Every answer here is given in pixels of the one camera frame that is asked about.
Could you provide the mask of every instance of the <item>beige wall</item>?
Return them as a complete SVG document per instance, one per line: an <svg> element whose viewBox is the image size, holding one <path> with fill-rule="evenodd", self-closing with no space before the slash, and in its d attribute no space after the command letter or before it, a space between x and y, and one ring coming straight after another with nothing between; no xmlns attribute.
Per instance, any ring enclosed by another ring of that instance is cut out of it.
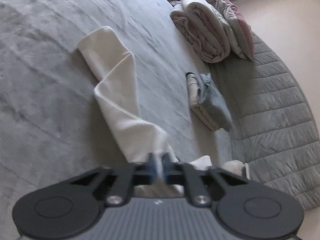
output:
<svg viewBox="0 0 320 240"><path fill-rule="evenodd" d="M252 30L286 63L320 127L320 0L238 0ZM320 239L320 208L305 212L298 236Z"/></svg>

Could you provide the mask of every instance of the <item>gray bed sheet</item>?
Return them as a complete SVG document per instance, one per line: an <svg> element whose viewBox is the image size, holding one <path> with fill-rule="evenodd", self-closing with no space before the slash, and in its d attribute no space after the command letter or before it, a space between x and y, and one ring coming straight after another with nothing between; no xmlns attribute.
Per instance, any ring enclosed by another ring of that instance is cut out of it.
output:
<svg viewBox="0 0 320 240"><path fill-rule="evenodd" d="M230 55L212 71L231 111L232 158L251 179L292 195L305 210L320 205L320 144L299 84L255 34L254 62Z"/></svg>
<svg viewBox="0 0 320 240"><path fill-rule="evenodd" d="M125 159L94 98L77 43L111 26L134 53L141 117L166 130L185 162L217 151L188 107L186 72L208 72L170 19L166 0L0 0L0 239L24 194Z"/></svg>

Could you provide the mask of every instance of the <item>folded blanket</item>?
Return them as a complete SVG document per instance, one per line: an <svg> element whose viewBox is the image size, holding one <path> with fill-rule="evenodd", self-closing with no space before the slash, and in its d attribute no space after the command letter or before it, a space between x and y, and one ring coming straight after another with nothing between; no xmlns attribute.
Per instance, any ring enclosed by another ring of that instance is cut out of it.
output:
<svg viewBox="0 0 320 240"><path fill-rule="evenodd" d="M220 127L229 131L231 128L231 114L223 96L214 85L211 74L186 73L189 106L196 116L211 130Z"/></svg>
<svg viewBox="0 0 320 240"><path fill-rule="evenodd" d="M99 81L94 89L95 97L125 158L129 162L144 162L152 152L161 176L163 153L168 152L172 161L177 158L168 144L166 131L140 118L134 55L108 26L83 38L78 49ZM211 166L210 157L203 156L191 164L204 169ZM139 196L181 193L180 188L168 187L161 180L156 185L139 188Z"/></svg>
<svg viewBox="0 0 320 240"><path fill-rule="evenodd" d="M198 56L210 63L221 61L230 54L230 43L218 13L206 0L181 0L170 14Z"/></svg>

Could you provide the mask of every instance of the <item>bed sheet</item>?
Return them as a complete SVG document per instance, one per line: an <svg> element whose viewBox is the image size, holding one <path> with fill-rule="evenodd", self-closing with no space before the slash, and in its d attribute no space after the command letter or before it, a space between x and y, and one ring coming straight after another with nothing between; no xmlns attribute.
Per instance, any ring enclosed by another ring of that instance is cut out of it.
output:
<svg viewBox="0 0 320 240"><path fill-rule="evenodd" d="M37 188L124 162L100 112L98 83L76 49L108 25L134 53L141 117L170 137L185 162L217 136L188 107L185 72L208 72L170 19L166 0L0 0L0 238L18 236L14 203Z"/></svg>

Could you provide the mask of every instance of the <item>silver bolt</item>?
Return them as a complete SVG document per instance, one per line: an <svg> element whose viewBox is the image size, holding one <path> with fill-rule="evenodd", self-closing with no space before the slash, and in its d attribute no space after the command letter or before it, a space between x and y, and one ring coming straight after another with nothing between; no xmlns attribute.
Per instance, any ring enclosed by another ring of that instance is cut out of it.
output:
<svg viewBox="0 0 320 240"><path fill-rule="evenodd" d="M118 205L123 201L122 197L119 196L110 196L107 198L107 202L113 205Z"/></svg>
<svg viewBox="0 0 320 240"><path fill-rule="evenodd" d="M194 198L194 200L201 205L208 204L210 199L207 196L199 195Z"/></svg>

